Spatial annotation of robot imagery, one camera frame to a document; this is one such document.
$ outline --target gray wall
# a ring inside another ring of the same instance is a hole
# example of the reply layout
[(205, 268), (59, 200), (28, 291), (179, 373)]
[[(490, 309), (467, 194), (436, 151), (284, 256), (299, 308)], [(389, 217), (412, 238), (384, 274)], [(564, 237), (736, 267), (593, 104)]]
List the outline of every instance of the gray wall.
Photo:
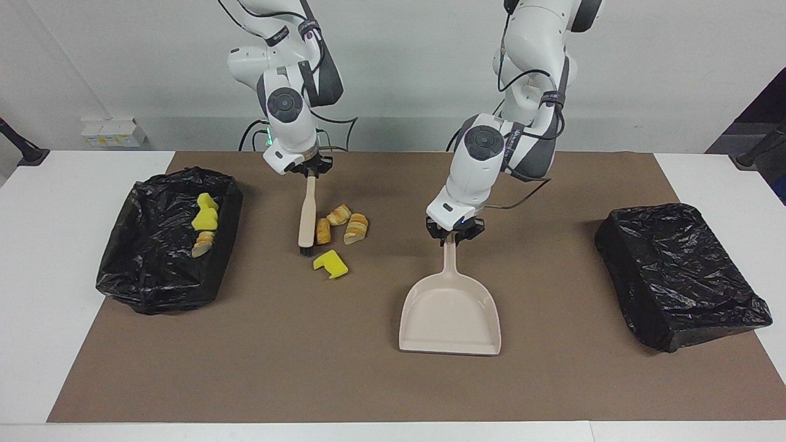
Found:
[[(786, 65), (786, 2), (606, 2), (568, 40), (561, 149), (703, 152)], [(362, 117), (354, 149), (443, 149), (499, 102), (502, 1), (310, 3), (346, 86), (323, 113)], [(229, 49), (257, 42), (213, 0), (2, 0), (0, 40), (0, 112), (53, 149), (86, 149), (80, 120), (109, 116), (135, 117), (153, 149), (234, 149), (260, 114), (226, 70)]]

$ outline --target brown table surface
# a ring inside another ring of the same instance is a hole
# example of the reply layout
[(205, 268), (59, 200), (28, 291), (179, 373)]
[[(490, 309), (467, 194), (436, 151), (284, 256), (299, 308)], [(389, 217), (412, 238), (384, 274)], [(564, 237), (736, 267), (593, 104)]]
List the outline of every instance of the brown table surface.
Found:
[[(560, 153), (536, 197), (483, 214), (487, 231), (460, 245), (458, 267), (494, 296), (499, 356), (399, 352), (404, 298), (442, 264), (424, 208), (449, 164), (336, 154), (318, 180), (320, 212), (346, 202), (371, 227), (351, 246), (333, 229), (351, 273), (330, 281), (296, 247), (302, 176), (275, 175), (259, 154), (177, 153), (169, 171), (222, 171), (245, 195), (219, 298), (155, 317), (106, 300), (50, 421), (786, 418), (786, 387), (754, 333), (659, 354), (627, 329), (593, 235), (612, 209), (678, 201), (649, 154)], [(533, 185), (503, 176), (491, 200)]]

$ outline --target yellow sponge piece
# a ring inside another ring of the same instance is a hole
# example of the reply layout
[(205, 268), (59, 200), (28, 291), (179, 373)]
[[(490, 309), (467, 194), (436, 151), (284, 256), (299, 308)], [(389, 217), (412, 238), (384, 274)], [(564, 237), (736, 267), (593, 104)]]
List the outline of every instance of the yellow sponge piece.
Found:
[(217, 230), (219, 228), (219, 213), (214, 208), (203, 208), (196, 214), (191, 226), (194, 230)]
[(213, 200), (213, 197), (211, 197), (209, 193), (200, 193), (200, 196), (196, 199), (196, 205), (198, 205), (199, 208), (213, 208), (216, 211), (219, 210), (219, 205)]
[(343, 263), (341, 258), (339, 258), (339, 254), (336, 253), (335, 250), (324, 253), (314, 260), (314, 270), (322, 267), (324, 267), (325, 270), (330, 273), (330, 279), (336, 279), (339, 276), (344, 276), (349, 272), (349, 267)]

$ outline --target dustpan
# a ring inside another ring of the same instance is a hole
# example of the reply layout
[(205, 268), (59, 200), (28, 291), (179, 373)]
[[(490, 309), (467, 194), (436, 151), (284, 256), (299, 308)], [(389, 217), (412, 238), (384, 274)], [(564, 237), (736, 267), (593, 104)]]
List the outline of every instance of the dustpan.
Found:
[(498, 355), (502, 346), (494, 298), (458, 273), (454, 234), (445, 241), (442, 272), (421, 279), (406, 296), (399, 327), (404, 352)]

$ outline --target black plastic bag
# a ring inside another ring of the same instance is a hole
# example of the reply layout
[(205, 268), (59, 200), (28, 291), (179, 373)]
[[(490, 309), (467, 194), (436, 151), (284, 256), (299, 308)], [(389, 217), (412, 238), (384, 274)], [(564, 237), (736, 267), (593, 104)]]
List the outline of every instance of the black plastic bag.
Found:
[(692, 206), (615, 210), (595, 245), (628, 327), (649, 347), (671, 353), (773, 323)]
[[(191, 227), (200, 193), (219, 204), (211, 250), (191, 257), (198, 233)], [(243, 195), (235, 179), (187, 168), (137, 182), (117, 217), (101, 258), (96, 288), (137, 313), (200, 308), (215, 300), (232, 253)]]

